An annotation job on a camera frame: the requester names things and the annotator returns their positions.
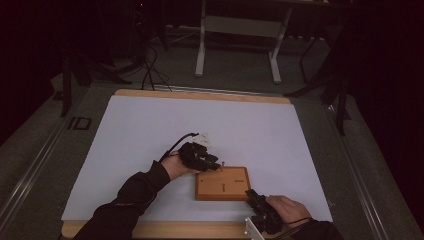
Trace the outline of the white table sheet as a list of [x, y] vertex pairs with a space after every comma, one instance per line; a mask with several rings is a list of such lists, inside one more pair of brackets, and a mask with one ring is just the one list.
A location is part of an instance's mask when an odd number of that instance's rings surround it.
[[63, 220], [88, 220], [134, 173], [149, 170], [187, 133], [205, 133], [209, 153], [244, 166], [252, 188], [332, 218], [291, 104], [114, 96], [71, 191]]

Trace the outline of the black metal stand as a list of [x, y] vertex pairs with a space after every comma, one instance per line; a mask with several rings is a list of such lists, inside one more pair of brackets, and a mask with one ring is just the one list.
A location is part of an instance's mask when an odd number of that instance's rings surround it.
[[129, 81], [120, 77], [120, 74], [135, 70], [138, 67], [136, 63], [124, 66], [118, 69], [109, 69], [100, 63], [96, 63], [87, 56], [73, 52], [71, 50], [63, 51], [63, 79], [62, 79], [62, 113], [67, 115], [72, 106], [72, 77], [75, 77], [77, 83], [81, 86], [89, 86], [92, 82], [90, 70], [99, 72], [107, 79], [118, 84], [129, 84]]
[[298, 97], [314, 89], [324, 86], [325, 90], [322, 93], [320, 100], [323, 104], [330, 106], [333, 104], [335, 99], [338, 99], [335, 125], [339, 134], [344, 136], [344, 119], [347, 114], [346, 101], [348, 80], [344, 78], [340, 73], [338, 73], [331, 64], [333, 53], [328, 53], [321, 67], [310, 79], [307, 78], [304, 68], [304, 58], [306, 57], [310, 49], [313, 47], [315, 42], [318, 40], [318, 38], [323, 38], [326, 44], [330, 48], [333, 48], [337, 42], [338, 36], [342, 33], [342, 31], [343, 26], [340, 24], [324, 24], [320, 27], [317, 37], [314, 38], [312, 42], [308, 45], [307, 49], [301, 55], [301, 58], [299, 60], [299, 67], [301, 70], [302, 78], [306, 83], [306, 86], [300, 88], [299, 90], [295, 90], [290, 93], [285, 93], [285, 96]]

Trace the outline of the person's right hand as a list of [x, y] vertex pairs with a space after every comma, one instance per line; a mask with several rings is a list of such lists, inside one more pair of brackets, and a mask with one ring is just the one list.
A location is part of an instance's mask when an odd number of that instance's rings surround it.
[[270, 195], [266, 198], [266, 202], [277, 211], [288, 228], [299, 227], [312, 219], [310, 212], [303, 204], [284, 195]]

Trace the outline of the black rectangular floor bracket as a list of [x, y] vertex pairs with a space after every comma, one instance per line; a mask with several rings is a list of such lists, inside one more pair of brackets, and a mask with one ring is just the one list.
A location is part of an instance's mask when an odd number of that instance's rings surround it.
[[88, 130], [91, 126], [92, 119], [86, 117], [73, 117], [69, 123], [68, 130]]

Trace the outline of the wooden board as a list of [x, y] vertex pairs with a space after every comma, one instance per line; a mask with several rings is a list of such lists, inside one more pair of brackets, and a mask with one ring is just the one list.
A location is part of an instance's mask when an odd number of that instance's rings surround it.
[[198, 201], [247, 201], [246, 191], [250, 188], [246, 167], [221, 167], [195, 177], [195, 199]]

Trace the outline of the metal floor rail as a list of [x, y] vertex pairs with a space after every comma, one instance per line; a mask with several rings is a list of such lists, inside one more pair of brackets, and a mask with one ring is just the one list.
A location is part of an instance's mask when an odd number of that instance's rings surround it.
[[282, 97], [281, 94], [262, 93], [262, 92], [249, 92], [249, 91], [234, 91], [234, 90], [221, 90], [210, 88], [195, 88], [183, 86], [165, 86], [154, 85], [156, 91], [169, 91], [169, 92], [191, 92], [191, 93], [209, 93], [209, 94], [226, 94], [226, 95], [244, 95], [244, 96], [262, 96], [262, 97]]
[[368, 225], [371, 229], [373, 237], [375, 240], [389, 240], [385, 227], [382, 224], [381, 218], [378, 211], [375, 208], [374, 201], [367, 189], [367, 186], [364, 182], [364, 179], [360, 173], [359, 167], [356, 163], [356, 159], [353, 155], [351, 147], [349, 146], [346, 138], [341, 136], [338, 128], [336, 127], [335, 117], [336, 110], [332, 105], [324, 105], [324, 112], [330, 122], [330, 125], [333, 129], [333, 132], [336, 134], [336, 137], [341, 145], [343, 154], [346, 158], [349, 173], [351, 175], [352, 183], [354, 189], [357, 193], [359, 202], [363, 209], [364, 215], [367, 219]]
[[0, 232], [5, 232], [10, 223], [13, 221], [20, 206], [25, 201], [42, 169], [48, 162], [50, 155], [57, 145], [58, 139], [62, 132], [66, 129], [69, 119], [69, 116], [59, 118], [59, 122], [54, 127], [53, 132], [48, 136], [46, 142], [42, 145], [41, 150], [38, 152], [23, 176], [19, 179], [11, 195], [7, 198], [5, 204], [0, 209]]

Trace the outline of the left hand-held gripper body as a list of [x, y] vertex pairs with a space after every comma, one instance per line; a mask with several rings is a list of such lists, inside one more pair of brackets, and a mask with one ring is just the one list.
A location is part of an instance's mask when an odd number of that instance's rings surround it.
[[194, 134], [192, 141], [184, 143], [178, 150], [178, 154], [185, 166], [200, 171], [203, 165], [211, 164], [207, 161], [209, 146], [210, 142], [206, 134]]

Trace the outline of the person's left hand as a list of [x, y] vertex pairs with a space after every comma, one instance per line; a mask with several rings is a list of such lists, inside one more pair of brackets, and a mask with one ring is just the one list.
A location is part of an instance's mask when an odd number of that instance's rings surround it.
[[161, 165], [167, 171], [171, 181], [185, 175], [185, 174], [195, 174], [197, 170], [188, 168], [185, 166], [180, 158], [180, 155], [174, 151], [166, 156], [162, 161]]

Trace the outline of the white metal desk frame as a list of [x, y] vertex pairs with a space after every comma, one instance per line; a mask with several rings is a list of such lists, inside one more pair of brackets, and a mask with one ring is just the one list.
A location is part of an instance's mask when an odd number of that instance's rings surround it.
[[254, 19], [243, 19], [234, 17], [223, 17], [208, 15], [206, 13], [206, 0], [202, 0], [201, 19], [200, 19], [200, 42], [195, 68], [195, 75], [202, 77], [204, 73], [205, 61], [205, 36], [207, 32], [217, 32], [225, 34], [237, 34], [256, 37], [274, 38], [275, 46], [268, 52], [272, 78], [275, 84], [282, 82], [277, 56], [285, 36], [288, 23], [292, 14], [292, 8], [288, 8], [283, 13], [283, 19], [280, 22], [264, 21]]

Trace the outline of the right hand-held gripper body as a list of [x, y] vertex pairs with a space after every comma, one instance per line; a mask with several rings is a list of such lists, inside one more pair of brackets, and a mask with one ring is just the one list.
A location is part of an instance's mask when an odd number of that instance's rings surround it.
[[265, 197], [264, 201], [262, 209], [252, 209], [255, 215], [245, 219], [245, 234], [251, 240], [265, 240], [263, 233], [275, 235], [282, 230], [283, 221], [280, 215], [266, 202]]

